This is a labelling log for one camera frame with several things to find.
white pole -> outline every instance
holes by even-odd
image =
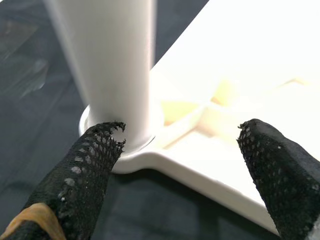
[[[88,125],[126,123],[125,151],[152,137],[149,72],[155,0],[45,0],[76,84],[90,106]]]

tan rubber band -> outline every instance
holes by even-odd
[[[52,240],[67,240],[55,213],[44,203],[35,203],[21,211],[7,226],[0,240],[11,235],[23,221],[35,222]]]

